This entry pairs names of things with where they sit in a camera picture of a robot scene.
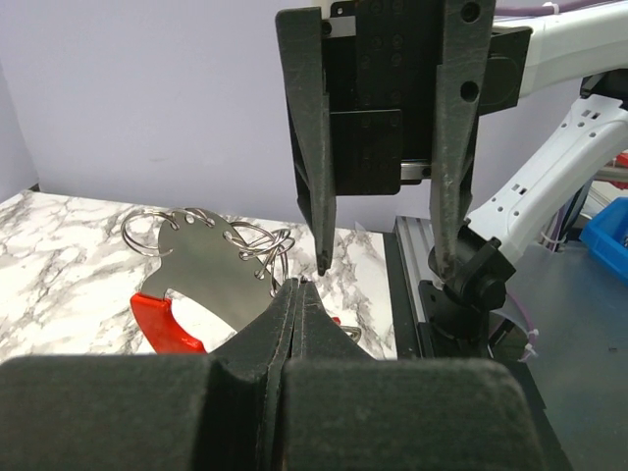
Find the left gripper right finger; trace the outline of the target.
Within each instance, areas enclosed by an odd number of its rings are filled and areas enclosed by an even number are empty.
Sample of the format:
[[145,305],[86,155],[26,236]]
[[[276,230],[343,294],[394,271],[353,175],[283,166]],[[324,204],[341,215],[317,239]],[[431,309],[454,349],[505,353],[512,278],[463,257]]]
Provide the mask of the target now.
[[274,303],[288,351],[276,435],[283,470],[541,470],[522,388],[486,359],[378,361],[291,279]]

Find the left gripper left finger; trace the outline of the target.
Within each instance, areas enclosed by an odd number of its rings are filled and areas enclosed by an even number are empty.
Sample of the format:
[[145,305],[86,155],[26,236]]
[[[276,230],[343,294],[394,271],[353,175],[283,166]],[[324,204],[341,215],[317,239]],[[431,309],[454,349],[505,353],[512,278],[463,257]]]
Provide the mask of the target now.
[[299,283],[212,353],[22,356],[1,366],[5,470],[279,470]]

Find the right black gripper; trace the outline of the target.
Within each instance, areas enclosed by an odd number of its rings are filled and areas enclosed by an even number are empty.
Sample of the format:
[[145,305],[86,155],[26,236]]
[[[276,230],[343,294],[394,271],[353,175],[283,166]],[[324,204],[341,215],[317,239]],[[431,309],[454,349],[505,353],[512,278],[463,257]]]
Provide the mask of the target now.
[[392,195],[424,180],[434,271],[454,276],[478,122],[517,104],[532,35],[495,26],[494,14],[493,1],[339,1],[324,23],[319,7],[276,15],[297,204],[320,276],[333,260],[336,194]]

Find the steel key organizer red handle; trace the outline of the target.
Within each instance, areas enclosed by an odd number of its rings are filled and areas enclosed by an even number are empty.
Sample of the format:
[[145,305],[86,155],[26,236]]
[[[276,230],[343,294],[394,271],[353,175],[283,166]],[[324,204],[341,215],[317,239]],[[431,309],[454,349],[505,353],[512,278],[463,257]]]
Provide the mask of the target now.
[[288,274],[294,240],[288,229],[254,229],[247,240],[240,222],[198,208],[136,210],[122,236],[159,268],[131,298],[134,319],[158,354],[205,354],[172,312],[173,290],[195,301],[235,330],[215,354],[257,362],[291,357],[365,359],[340,322],[323,306],[316,285]]

